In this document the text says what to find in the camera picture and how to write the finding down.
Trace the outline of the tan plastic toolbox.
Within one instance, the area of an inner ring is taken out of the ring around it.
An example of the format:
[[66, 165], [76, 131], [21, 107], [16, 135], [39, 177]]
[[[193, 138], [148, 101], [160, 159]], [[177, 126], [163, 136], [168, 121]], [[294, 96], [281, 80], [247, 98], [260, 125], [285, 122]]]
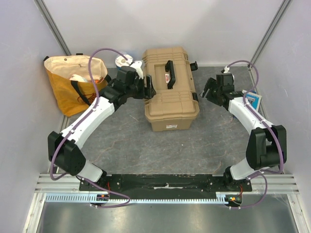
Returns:
[[144, 102], [145, 116], [154, 132], [187, 130], [199, 115], [193, 71], [182, 47], [148, 49], [142, 55], [144, 74], [152, 77], [156, 94]]

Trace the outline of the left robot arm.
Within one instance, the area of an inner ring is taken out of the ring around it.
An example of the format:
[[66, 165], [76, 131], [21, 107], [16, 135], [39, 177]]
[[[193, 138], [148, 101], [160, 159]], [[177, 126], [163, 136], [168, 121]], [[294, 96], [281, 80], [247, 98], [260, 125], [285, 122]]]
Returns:
[[156, 94], [150, 75], [143, 75], [142, 61], [122, 66], [116, 78], [99, 92], [99, 97], [79, 118], [62, 132], [48, 136], [48, 154], [51, 165], [57, 165], [66, 174], [90, 180], [95, 190], [107, 185], [106, 172], [88, 161], [81, 149], [97, 127], [129, 98], [151, 99]]

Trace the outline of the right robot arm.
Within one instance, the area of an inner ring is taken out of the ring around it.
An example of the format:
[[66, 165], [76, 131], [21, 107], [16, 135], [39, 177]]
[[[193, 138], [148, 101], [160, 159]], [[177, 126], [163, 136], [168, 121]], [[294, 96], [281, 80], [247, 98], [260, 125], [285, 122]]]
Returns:
[[272, 167], [283, 171], [287, 160], [287, 133], [282, 125], [274, 125], [266, 120], [246, 99], [242, 91], [236, 91], [231, 73], [218, 74], [209, 78], [201, 97], [224, 107], [235, 116], [249, 133], [245, 158], [227, 167], [224, 172], [223, 187], [234, 191], [240, 180], [270, 173]]

